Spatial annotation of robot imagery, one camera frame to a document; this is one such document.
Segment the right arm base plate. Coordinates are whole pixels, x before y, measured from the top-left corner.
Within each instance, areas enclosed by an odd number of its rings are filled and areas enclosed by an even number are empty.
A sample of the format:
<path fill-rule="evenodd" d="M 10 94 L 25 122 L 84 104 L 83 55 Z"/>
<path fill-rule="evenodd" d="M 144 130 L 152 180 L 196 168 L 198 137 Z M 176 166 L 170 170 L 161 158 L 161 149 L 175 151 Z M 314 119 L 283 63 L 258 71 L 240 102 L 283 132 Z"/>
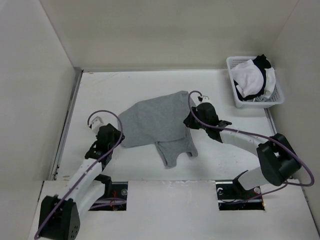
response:
<path fill-rule="evenodd" d="M 217 181 L 215 183 L 218 208 L 220 211 L 264 211 L 264 201 L 261 188 L 245 190 L 236 186 L 232 181 Z"/>

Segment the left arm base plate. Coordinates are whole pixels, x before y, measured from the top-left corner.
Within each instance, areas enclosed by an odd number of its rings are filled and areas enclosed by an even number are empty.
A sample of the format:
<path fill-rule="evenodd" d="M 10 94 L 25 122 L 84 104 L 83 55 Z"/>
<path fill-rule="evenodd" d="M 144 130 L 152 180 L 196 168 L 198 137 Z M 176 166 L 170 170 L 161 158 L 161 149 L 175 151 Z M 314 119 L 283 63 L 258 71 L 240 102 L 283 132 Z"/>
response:
<path fill-rule="evenodd" d="M 126 211 L 128 198 L 128 183 L 116 182 L 106 187 L 105 193 L 95 201 L 90 211 Z"/>

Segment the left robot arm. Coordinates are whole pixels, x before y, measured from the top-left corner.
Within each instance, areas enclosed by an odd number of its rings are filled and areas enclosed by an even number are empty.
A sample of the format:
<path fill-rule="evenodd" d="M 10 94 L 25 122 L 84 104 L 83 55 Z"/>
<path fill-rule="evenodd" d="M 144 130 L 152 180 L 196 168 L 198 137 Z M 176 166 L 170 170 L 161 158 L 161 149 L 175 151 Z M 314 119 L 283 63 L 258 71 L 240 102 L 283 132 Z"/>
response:
<path fill-rule="evenodd" d="M 110 123 L 99 128 L 97 139 L 102 140 L 98 157 L 84 159 L 67 185 L 53 196 L 47 195 L 40 204 L 38 229 L 34 239 L 76 239 L 81 218 L 98 198 L 108 199 L 112 186 L 97 179 L 111 160 L 113 150 L 125 139 L 123 126 L 117 130 Z"/>

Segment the grey tank top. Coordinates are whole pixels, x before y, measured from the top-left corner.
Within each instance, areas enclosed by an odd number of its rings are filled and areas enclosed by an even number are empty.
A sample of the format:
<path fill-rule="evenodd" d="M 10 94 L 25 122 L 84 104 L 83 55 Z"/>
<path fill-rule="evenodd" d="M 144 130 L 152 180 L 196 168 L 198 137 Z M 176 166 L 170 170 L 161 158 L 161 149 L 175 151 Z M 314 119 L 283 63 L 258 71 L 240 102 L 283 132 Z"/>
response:
<path fill-rule="evenodd" d="M 183 121 L 190 113 L 185 90 L 135 103 L 119 115 L 125 136 L 121 145 L 133 148 L 154 144 L 164 166 L 177 166 L 179 155 L 197 157 L 190 129 Z"/>

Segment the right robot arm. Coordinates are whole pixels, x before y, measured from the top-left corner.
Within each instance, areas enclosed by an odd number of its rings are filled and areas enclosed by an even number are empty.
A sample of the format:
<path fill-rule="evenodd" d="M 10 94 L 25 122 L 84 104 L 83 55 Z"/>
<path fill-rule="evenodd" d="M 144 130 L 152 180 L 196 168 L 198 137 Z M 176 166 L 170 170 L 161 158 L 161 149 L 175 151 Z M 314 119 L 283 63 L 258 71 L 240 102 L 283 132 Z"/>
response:
<path fill-rule="evenodd" d="M 217 195 L 220 201 L 227 200 L 235 204 L 260 198 L 262 195 L 255 192 L 255 189 L 266 184 L 282 189 L 287 186 L 287 180 L 301 169 L 302 164 L 284 135 L 277 133 L 267 137 L 232 130 L 229 127 L 231 122 L 220 120 L 209 102 L 190 106 L 189 110 L 183 121 L 187 128 L 204 130 L 210 139 L 238 147 L 258 158 L 258 167 L 241 172 L 228 184 L 218 184 Z"/>

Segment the metal table edge rail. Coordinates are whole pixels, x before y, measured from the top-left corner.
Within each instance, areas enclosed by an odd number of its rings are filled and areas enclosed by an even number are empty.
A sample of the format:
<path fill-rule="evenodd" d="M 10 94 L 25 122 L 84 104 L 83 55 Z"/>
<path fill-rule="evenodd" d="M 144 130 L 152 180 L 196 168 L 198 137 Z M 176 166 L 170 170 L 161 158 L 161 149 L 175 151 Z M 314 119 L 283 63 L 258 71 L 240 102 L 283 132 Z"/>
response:
<path fill-rule="evenodd" d="M 52 159 L 52 165 L 51 165 L 51 169 L 50 169 L 50 172 L 48 175 L 48 180 L 50 180 L 50 181 L 54 181 L 57 179 L 58 171 L 60 168 L 60 162 L 61 162 L 64 147 L 66 144 L 66 139 L 67 139 L 67 135 L 68 135 L 69 127 L 70 127 L 70 122 L 72 119 L 72 114 L 73 114 L 75 103 L 76 103 L 76 98 L 78 95 L 82 75 L 84 72 L 83 69 L 81 69 L 80 67 L 74 67 L 73 69 L 75 71 L 75 77 L 73 80 L 73 86 L 72 86 L 72 90 L 71 90 L 71 94 L 70 94 L 70 99 L 68 102 L 68 107 L 67 107 L 66 115 L 64 118 L 64 122 L 63 122 L 62 132 L 61 132 L 61 135 L 60 135 L 60 138 L 58 141 L 58 145 L 57 145 L 56 152 L 54 154 L 54 158 Z"/>

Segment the white plastic basket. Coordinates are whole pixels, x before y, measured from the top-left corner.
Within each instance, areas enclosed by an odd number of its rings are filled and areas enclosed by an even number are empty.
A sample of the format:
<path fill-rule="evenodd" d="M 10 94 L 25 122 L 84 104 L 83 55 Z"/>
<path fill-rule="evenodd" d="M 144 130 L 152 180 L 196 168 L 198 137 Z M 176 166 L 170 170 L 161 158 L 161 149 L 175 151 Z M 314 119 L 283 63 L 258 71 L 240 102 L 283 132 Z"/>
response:
<path fill-rule="evenodd" d="M 256 56 L 229 56 L 226 59 L 226 65 L 228 69 L 228 74 L 231 82 L 233 100 L 235 103 L 235 107 L 238 109 L 267 109 L 275 105 L 281 105 L 285 101 L 285 96 L 280 86 L 280 83 L 276 81 L 274 91 L 269 99 L 266 101 L 241 101 L 238 98 L 236 87 L 233 80 L 233 75 L 231 73 L 231 69 L 233 69 L 236 65 L 241 64 L 248 60 L 255 59 Z"/>

